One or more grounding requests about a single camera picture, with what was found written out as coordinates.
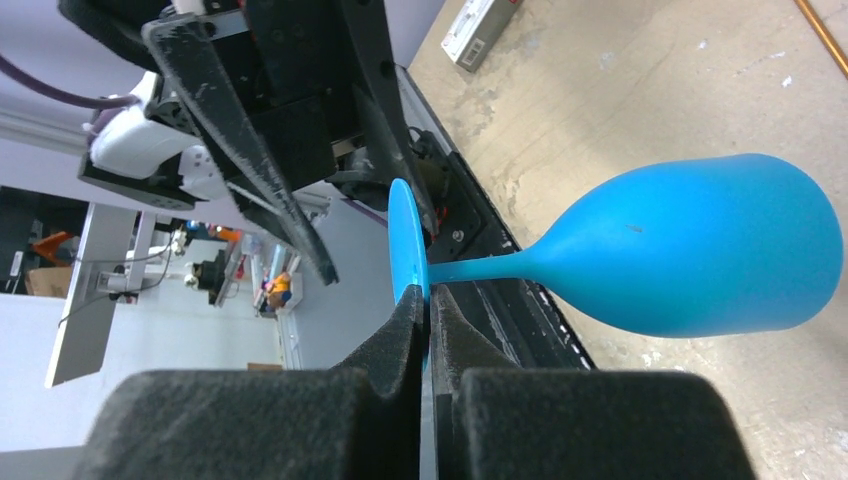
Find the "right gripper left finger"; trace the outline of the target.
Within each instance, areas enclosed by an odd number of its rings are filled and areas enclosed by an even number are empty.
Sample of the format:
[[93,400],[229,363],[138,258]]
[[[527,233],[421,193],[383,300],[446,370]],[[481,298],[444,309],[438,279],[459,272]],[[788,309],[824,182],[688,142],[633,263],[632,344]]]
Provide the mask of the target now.
[[101,409],[76,479],[415,479],[424,298],[325,370],[156,370]]

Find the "blue wine glass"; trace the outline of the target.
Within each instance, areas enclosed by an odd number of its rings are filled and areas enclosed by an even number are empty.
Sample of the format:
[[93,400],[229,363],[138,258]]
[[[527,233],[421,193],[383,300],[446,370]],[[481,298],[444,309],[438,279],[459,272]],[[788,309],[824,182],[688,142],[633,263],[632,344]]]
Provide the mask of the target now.
[[680,160],[622,173],[566,208],[530,246],[427,261],[411,188],[391,184],[391,288],[534,283],[582,314],[643,336],[784,331],[847,288],[836,211],[804,171],[763,154]]

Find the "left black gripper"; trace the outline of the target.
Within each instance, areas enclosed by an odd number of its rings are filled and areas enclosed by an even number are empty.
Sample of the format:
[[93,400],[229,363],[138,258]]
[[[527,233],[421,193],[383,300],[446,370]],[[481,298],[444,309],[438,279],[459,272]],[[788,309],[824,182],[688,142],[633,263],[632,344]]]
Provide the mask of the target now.
[[213,43],[195,14],[151,21],[142,39],[207,147],[245,178],[247,187],[230,187],[262,210],[252,223],[300,253],[324,284],[338,282],[292,190],[326,181],[354,195],[370,186],[372,161],[381,183],[407,182],[422,226],[438,232],[409,146],[382,1],[203,5]]

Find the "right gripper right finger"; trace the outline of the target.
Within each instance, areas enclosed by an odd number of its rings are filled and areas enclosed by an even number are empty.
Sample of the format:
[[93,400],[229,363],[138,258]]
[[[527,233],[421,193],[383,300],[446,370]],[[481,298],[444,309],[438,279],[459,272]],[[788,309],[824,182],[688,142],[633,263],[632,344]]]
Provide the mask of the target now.
[[430,296],[441,479],[751,479],[723,398],[678,371],[523,368]]

